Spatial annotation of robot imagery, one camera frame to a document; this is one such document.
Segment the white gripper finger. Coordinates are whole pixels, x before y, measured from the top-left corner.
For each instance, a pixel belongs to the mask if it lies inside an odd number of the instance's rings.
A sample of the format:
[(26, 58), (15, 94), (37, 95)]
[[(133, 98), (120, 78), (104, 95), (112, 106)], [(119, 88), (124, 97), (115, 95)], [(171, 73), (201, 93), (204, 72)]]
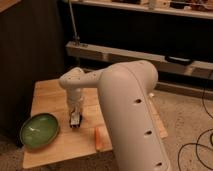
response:
[(83, 108), (79, 108), (78, 113), (79, 113), (79, 116), (82, 116), (83, 115)]
[(69, 108), (69, 115), (70, 116), (72, 115), (73, 112), (74, 112), (74, 108), (73, 107)]

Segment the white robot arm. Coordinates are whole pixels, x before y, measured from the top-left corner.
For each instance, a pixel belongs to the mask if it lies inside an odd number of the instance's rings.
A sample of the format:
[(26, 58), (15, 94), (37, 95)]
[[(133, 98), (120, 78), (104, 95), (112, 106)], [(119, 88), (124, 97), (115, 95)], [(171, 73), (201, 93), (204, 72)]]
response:
[(67, 93), (71, 125), (79, 123), (82, 90), (97, 90), (120, 171), (172, 171), (149, 102), (157, 80), (155, 66), (145, 60), (89, 73), (76, 67), (59, 79)]

